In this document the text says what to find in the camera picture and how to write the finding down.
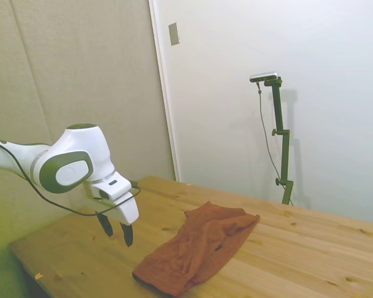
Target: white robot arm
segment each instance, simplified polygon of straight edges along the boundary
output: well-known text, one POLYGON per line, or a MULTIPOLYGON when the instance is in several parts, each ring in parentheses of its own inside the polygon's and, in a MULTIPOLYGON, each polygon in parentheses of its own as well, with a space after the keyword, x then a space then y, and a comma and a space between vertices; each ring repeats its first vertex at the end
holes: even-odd
POLYGON ((130 192, 131 182, 115 171, 110 156, 104 134, 93 124, 69 126, 52 146, 20 145, 0 140, 0 169, 12 171, 56 194, 68 192, 83 183, 90 194, 86 198, 88 206, 97 213, 112 208, 105 211, 105 215, 94 214, 105 232, 112 235, 107 215, 120 221, 129 246, 132 243, 131 224, 139 212, 130 192))

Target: wood grain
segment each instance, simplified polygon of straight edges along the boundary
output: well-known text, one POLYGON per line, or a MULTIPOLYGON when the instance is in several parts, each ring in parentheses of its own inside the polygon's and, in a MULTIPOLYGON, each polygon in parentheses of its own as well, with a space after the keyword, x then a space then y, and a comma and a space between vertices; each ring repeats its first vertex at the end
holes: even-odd
POLYGON ((261 221, 234 258, 183 297, 371 298, 373 223, 149 177, 140 182, 140 218, 128 248, 118 222, 108 238, 98 220, 69 215, 11 247, 52 297, 166 297, 132 270, 206 201, 242 207, 261 221))

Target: brown towel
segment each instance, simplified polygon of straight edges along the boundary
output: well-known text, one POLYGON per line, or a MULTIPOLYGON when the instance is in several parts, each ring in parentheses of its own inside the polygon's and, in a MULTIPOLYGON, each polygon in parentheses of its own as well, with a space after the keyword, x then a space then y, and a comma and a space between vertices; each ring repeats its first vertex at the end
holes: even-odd
POLYGON ((145 257, 132 273, 137 280, 178 297, 215 275, 245 242, 259 215, 210 202, 185 211, 176 237, 145 257))

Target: black cable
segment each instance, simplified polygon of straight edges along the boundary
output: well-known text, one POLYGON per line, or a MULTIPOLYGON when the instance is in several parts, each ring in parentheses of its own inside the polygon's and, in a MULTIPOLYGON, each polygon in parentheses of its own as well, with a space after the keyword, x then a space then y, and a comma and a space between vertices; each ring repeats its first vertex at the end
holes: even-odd
POLYGON ((274 166, 274 169, 276 171, 276 175, 278 176, 278 179, 280 180, 280 175, 279 175, 279 172, 278 172, 278 169, 276 168, 275 166, 275 163, 274 163, 274 160, 272 159, 272 155, 271 155, 271 151, 269 150, 269 145, 268 145, 268 137, 267 137, 267 130, 265 129, 265 124, 264 124, 264 118, 262 116, 262 99, 261 99, 261 88, 260 88, 260 83, 259 82, 256 82, 257 84, 257 87, 259 88, 259 97, 260 97, 260 116, 261 116, 261 123, 262 123, 262 128, 264 129, 264 136, 265 136, 265 144, 267 145, 267 151, 268 151, 268 154, 269 154, 269 158, 271 159, 271 163, 272 165, 274 166))
POLYGON ((7 152, 8 154, 10 154, 10 156, 14 159, 14 161, 16 162, 17 166, 19 167, 19 169, 21 170, 22 174, 24 175, 25 179, 27 182, 29 182, 30 186, 32 186, 32 188, 35 190, 35 192, 37 192, 37 194, 43 199, 45 200, 46 202, 50 203, 51 205, 54 205, 54 206, 57 206, 61 209, 65 209, 67 211, 70 211, 70 212, 73 212, 75 214, 78 214, 78 215, 82 215, 82 216, 97 216, 97 215, 100 215, 100 214, 104 214, 105 212, 108 212, 112 209, 115 209, 116 207, 119 207, 120 205, 126 203, 128 200, 131 200, 133 197, 136 197, 140 192, 141 192, 141 188, 138 186, 138 184, 136 183, 132 183, 132 188, 135 188, 135 189, 138 189, 137 193, 136 194, 133 194, 131 197, 129 197, 128 199, 126 199, 125 201, 117 204, 117 205, 114 205, 106 210, 103 210, 101 212, 97 212, 97 213, 82 213, 82 212, 78 212, 76 210, 73 210, 71 208, 68 208, 68 207, 65 207, 63 205, 60 205, 60 204, 57 204, 53 201, 50 201, 49 199, 47 199, 38 189, 37 187, 33 184, 33 182, 30 180, 30 178, 28 177, 28 175, 26 174, 26 172, 24 171, 24 169, 22 168, 21 164, 19 163, 18 159, 14 156, 14 154, 12 154, 12 152, 10 150, 8 150, 6 147, 0 145, 0 148, 3 149, 5 152, 7 152))

